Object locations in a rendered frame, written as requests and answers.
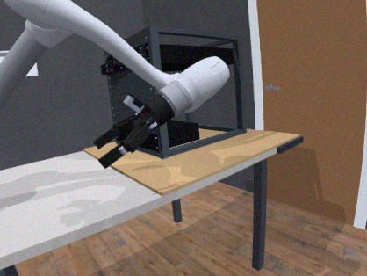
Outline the light wooden board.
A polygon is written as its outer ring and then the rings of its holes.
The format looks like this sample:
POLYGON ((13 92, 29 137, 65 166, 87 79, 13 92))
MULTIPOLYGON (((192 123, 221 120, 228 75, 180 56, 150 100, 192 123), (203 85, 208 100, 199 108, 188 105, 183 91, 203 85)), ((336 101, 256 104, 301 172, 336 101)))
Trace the light wooden board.
POLYGON ((138 150, 127 152, 109 167, 165 196, 298 137, 300 134, 247 129, 246 134, 169 156, 164 160, 138 150))

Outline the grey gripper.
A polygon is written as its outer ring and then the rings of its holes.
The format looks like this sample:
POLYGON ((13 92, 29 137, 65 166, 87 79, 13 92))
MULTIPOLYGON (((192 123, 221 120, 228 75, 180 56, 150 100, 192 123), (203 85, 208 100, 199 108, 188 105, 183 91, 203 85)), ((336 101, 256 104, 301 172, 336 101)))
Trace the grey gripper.
POLYGON ((98 159, 105 169, 119 160, 127 152, 130 151, 133 153, 158 126, 162 126, 175 116, 169 102, 161 94, 151 98, 145 105, 148 108, 146 113, 135 113, 121 120, 93 142, 98 149, 101 149, 115 137, 119 137, 120 134, 132 130, 125 140, 120 141, 118 146, 98 159))

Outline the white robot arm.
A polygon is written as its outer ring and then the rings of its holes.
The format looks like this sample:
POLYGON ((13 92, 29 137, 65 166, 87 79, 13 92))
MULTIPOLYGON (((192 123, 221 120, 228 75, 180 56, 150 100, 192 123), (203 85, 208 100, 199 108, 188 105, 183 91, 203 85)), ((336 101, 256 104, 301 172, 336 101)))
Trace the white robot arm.
POLYGON ((158 89, 169 102, 174 117, 198 109, 230 76, 227 65, 216 56, 196 62, 181 74, 165 74, 149 64, 110 27, 70 0, 4 1, 26 18, 26 22, 25 30, 0 63, 0 112, 47 48, 73 33, 96 43, 158 89))

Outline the dark grey rack frame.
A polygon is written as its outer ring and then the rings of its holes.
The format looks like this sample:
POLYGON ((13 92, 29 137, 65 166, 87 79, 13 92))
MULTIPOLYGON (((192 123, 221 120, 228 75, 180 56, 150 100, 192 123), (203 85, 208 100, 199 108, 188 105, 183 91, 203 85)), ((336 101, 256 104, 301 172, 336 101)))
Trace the dark grey rack frame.
MULTIPOLYGON (((160 159, 164 160, 169 158, 169 156, 174 156, 192 149, 197 149, 215 142, 220 142, 225 139, 235 137, 240 134, 244 134, 247 128, 247 118, 243 54, 242 44, 236 36, 149 26, 124 39, 124 41, 132 48, 141 44, 145 44, 147 62, 160 71, 162 71, 163 66, 166 68, 168 66, 193 65, 202 59, 214 56, 219 57, 224 63, 234 64, 237 127, 223 128, 222 126, 194 123, 192 111, 186 113, 186 122, 168 120, 162 126, 158 126, 158 128, 137 148, 137 150, 152 156, 158 156, 160 159), (158 34, 216 39, 219 41, 208 43, 202 46, 165 45, 159 44, 158 34), (233 43, 233 48, 216 47, 222 45, 220 43, 233 43), (200 140, 199 129, 223 131, 226 133, 200 140)), ((137 76, 130 69, 107 75, 107 80, 111 101, 113 125, 136 113, 134 109, 123 103, 127 97, 127 93, 133 95, 140 102, 144 103, 152 97, 158 95, 158 90, 153 85, 137 76)))

